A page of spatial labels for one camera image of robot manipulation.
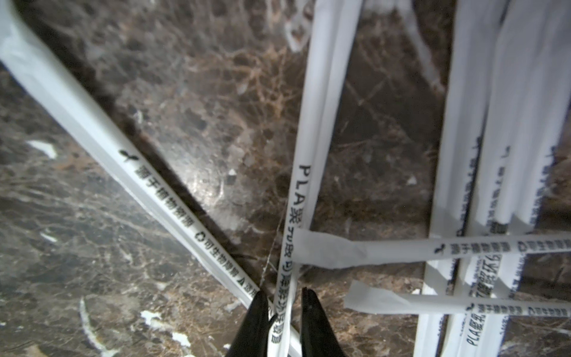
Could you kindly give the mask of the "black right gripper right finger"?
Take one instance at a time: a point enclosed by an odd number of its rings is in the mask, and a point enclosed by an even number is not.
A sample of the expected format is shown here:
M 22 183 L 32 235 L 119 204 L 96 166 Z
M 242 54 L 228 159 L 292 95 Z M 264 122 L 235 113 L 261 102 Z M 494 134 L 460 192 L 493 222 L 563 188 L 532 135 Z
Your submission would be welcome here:
M 314 290 L 302 290 L 300 343 L 303 357 L 345 357 Z

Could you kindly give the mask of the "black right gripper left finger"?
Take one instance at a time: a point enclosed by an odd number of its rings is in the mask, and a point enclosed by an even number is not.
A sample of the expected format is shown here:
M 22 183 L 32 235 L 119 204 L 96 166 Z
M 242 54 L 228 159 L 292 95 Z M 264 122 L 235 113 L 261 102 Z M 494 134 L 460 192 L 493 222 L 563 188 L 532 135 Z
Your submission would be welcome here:
M 277 319 L 270 316 L 267 294 L 258 291 L 245 315 L 226 357 L 267 357 L 269 332 Z

